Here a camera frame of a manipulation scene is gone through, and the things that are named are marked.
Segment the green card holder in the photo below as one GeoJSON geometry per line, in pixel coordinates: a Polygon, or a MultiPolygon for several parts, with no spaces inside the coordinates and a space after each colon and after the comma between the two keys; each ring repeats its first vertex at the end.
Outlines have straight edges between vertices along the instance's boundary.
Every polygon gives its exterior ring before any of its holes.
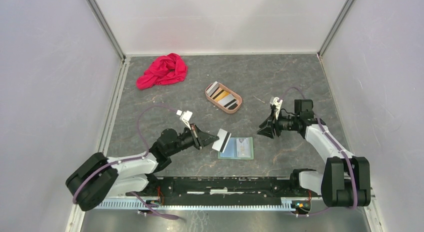
{"type": "Polygon", "coordinates": [[[218,153],[218,158],[229,160],[253,160],[253,137],[231,137],[224,151],[218,153]]]}

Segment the pink oval tray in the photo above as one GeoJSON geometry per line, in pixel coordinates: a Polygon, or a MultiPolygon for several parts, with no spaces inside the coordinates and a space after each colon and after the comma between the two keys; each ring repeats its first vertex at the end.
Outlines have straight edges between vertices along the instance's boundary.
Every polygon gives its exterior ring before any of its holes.
{"type": "Polygon", "coordinates": [[[209,100],[215,106],[217,106],[219,109],[224,111],[225,113],[234,114],[240,109],[242,102],[243,102],[242,97],[240,95],[238,95],[236,92],[234,92],[231,89],[229,89],[228,87],[226,87],[225,85],[223,85],[222,83],[219,83],[219,88],[215,91],[215,93],[212,96],[206,95],[206,89],[204,90],[206,99],[209,100]],[[213,100],[214,95],[216,95],[221,90],[225,90],[225,91],[229,92],[229,95],[224,97],[220,101],[214,101],[213,100]]]}

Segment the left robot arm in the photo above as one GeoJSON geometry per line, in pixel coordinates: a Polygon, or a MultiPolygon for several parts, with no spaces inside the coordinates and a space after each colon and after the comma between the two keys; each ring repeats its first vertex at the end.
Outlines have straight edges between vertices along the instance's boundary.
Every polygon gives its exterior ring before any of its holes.
{"type": "Polygon", "coordinates": [[[84,212],[101,204],[106,198],[142,192],[153,195],[157,182],[153,174],[164,170],[171,156],[190,147],[201,150],[219,140],[217,135],[201,131],[195,124],[182,133],[168,128],[148,151],[124,157],[106,157],[97,152],[91,155],[65,181],[72,202],[84,212]]]}

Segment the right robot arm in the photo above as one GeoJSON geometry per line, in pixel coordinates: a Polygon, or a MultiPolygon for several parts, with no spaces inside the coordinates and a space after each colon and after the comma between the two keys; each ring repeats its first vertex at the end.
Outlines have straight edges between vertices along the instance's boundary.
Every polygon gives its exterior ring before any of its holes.
{"type": "Polygon", "coordinates": [[[294,100],[294,112],[286,112],[283,100],[272,97],[271,113],[259,125],[258,135],[273,139],[283,131],[301,135],[325,163],[322,173],[314,169],[294,169],[289,191],[302,196],[308,190],[321,196],[327,207],[367,207],[371,203],[370,163],[343,147],[331,134],[325,122],[313,111],[311,99],[294,100]]]}

